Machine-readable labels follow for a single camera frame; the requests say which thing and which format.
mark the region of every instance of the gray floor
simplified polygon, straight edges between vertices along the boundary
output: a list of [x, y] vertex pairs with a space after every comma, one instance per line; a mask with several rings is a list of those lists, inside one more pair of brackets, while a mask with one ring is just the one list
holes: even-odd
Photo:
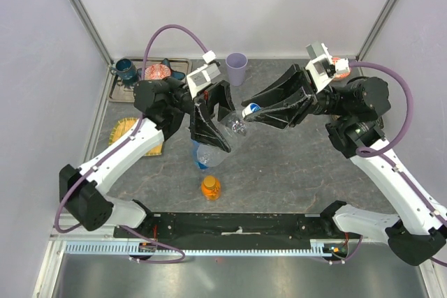
[[[298, 60], [250, 60], [247, 80], [232, 87], [235, 106], [275, 81]], [[193, 63], [193, 69], [199, 66]], [[227, 78], [225, 66], [221, 67]], [[108, 145], [118, 120], [138, 117], [129, 103], [108, 103], [96, 152]], [[191, 157], [188, 116], [164, 144], [163, 155], [141, 158], [113, 186], [110, 195], [138, 199], [154, 211], [302, 212], [318, 213], [334, 200], [372, 211], [393, 213], [377, 187], [332, 148], [324, 124], [327, 116], [309, 116], [284, 131], [260, 125], [231, 158], [207, 173], [222, 183], [216, 202], [200, 192], [204, 174]]]
[[138, 265], [125, 257], [65, 255], [53, 298], [428, 298], [419, 268], [363, 245], [345, 265], [306, 258], [199, 257]]

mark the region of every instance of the marble tabletop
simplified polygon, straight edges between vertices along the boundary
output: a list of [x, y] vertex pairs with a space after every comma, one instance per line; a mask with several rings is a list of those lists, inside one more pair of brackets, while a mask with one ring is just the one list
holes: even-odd
[[[193, 69], [201, 63], [194, 61]], [[293, 63], [306, 61], [249, 60], [245, 83], [231, 87], [236, 108]], [[221, 78], [227, 79], [222, 64]], [[96, 153], [107, 147], [118, 120], [139, 115], [130, 103], [109, 102]], [[141, 158], [117, 180], [109, 195], [137, 199], [152, 211], [319, 213], [334, 200], [343, 200], [361, 209], [393, 213], [372, 181], [332, 147], [324, 126], [328, 118], [311, 115], [286, 130], [258, 125], [235, 155], [203, 171], [192, 159], [186, 115], [182, 127], [164, 144], [163, 154]], [[222, 185], [221, 197], [214, 202], [200, 192], [207, 174]]]

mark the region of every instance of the cup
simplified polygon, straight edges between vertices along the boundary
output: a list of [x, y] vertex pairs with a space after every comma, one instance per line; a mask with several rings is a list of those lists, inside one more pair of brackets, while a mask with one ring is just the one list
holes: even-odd
[[136, 78], [137, 68], [130, 59], [120, 59], [114, 68], [110, 69], [113, 75], [118, 75], [123, 81], [131, 81]]
[[242, 85], [245, 81], [245, 69], [248, 63], [245, 55], [240, 52], [234, 52], [227, 56], [225, 62], [230, 84], [234, 87]]

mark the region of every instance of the yellow plate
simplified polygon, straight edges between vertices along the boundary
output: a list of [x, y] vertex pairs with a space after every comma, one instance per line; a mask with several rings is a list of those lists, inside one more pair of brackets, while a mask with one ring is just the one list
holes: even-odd
[[[121, 136], [123, 136], [131, 127], [137, 122], [137, 118], [124, 118], [117, 122], [113, 128], [109, 137], [109, 146], [117, 141]], [[161, 148], [163, 148], [163, 143], [155, 148], [152, 148], [145, 156], [157, 156], [161, 155]]]

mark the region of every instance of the mug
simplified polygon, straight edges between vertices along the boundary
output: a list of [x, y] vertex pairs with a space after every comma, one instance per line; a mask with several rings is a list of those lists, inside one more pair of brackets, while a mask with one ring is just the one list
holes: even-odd
[[130, 59], [120, 59], [114, 68], [110, 69], [113, 75], [118, 75], [122, 80], [132, 80], [137, 75], [137, 68]]

